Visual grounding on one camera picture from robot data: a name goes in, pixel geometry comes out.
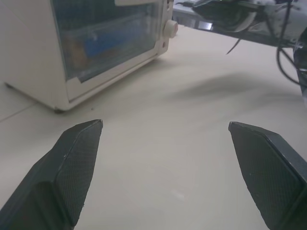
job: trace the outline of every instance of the blue object inside oven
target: blue object inside oven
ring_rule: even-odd
[[[141,26],[131,23],[110,32],[93,32],[91,37],[87,38],[83,43],[85,53],[89,58],[97,56],[138,39],[144,34],[144,30]]]

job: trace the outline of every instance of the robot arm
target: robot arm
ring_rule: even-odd
[[[304,46],[307,41],[301,40],[301,36],[307,28],[307,5],[300,2],[291,5],[283,44]],[[197,14],[213,23],[213,32],[274,46],[277,44],[272,43],[265,16],[269,18],[275,36],[279,37],[286,8],[286,3],[275,0],[200,0],[193,4]]]

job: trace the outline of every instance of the machine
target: machine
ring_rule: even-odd
[[[167,0],[1,0],[0,80],[56,113],[168,50]]]
[[[301,86],[303,96],[307,96],[306,3],[298,0],[199,0],[177,4],[191,7],[206,22],[212,23],[208,31],[238,38],[234,47],[240,40],[276,46],[280,71]],[[283,50],[285,47],[293,48],[294,58]],[[299,81],[284,71],[281,54],[296,68]]]

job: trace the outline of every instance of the oven knob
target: oven knob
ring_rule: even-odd
[[[178,31],[178,23],[173,20],[168,20],[165,24],[163,34],[165,37],[173,38]]]

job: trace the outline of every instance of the oven handle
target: oven handle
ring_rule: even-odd
[[[115,5],[117,6],[135,6],[144,5],[148,3],[154,3],[157,0],[115,0]]]

